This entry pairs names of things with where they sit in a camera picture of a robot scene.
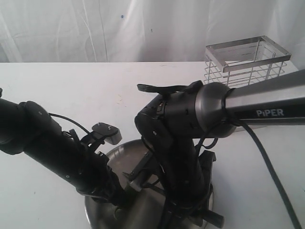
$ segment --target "white table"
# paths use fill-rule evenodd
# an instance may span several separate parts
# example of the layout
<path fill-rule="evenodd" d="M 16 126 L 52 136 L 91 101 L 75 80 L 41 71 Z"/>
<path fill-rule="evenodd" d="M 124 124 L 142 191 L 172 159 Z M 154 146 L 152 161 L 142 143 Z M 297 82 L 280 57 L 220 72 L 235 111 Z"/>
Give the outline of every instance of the white table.
<path fill-rule="evenodd" d="M 140 137 L 133 119 L 154 94 L 137 83 L 189 84 L 203 79 L 202 62 L 171 63 L 5 63 L 0 64 L 4 99 L 32 100 L 86 128 L 105 122 L 120 128 L 123 142 Z M 69 130 L 74 125 L 56 119 Z M 304 126 L 256 129 L 305 227 Z M 113 146 L 102 146 L 108 152 Z M 244 131 L 214 148 L 214 210 L 226 229 L 293 228 L 252 139 Z M 89 229 L 84 198 L 64 180 L 25 154 L 0 154 L 0 228 Z"/>

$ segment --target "wire rack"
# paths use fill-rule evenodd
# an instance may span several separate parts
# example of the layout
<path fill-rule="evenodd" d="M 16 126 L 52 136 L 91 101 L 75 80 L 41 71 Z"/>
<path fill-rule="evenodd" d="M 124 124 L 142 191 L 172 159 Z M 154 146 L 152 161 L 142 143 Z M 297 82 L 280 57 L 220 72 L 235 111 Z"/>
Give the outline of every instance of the wire rack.
<path fill-rule="evenodd" d="M 206 47 L 204 84 L 242 87 L 283 74 L 291 54 L 266 36 Z"/>

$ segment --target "white backdrop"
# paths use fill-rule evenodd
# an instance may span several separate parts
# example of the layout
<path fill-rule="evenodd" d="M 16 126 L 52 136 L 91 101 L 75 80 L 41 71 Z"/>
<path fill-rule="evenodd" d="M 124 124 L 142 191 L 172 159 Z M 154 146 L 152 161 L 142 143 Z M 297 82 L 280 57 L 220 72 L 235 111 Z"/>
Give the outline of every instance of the white backdrop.
<path fill-rule="evenodd" d="M 304 0 L 0 0 L 0 62 L 202 61 L 267 35 L 305 68 Z"/>

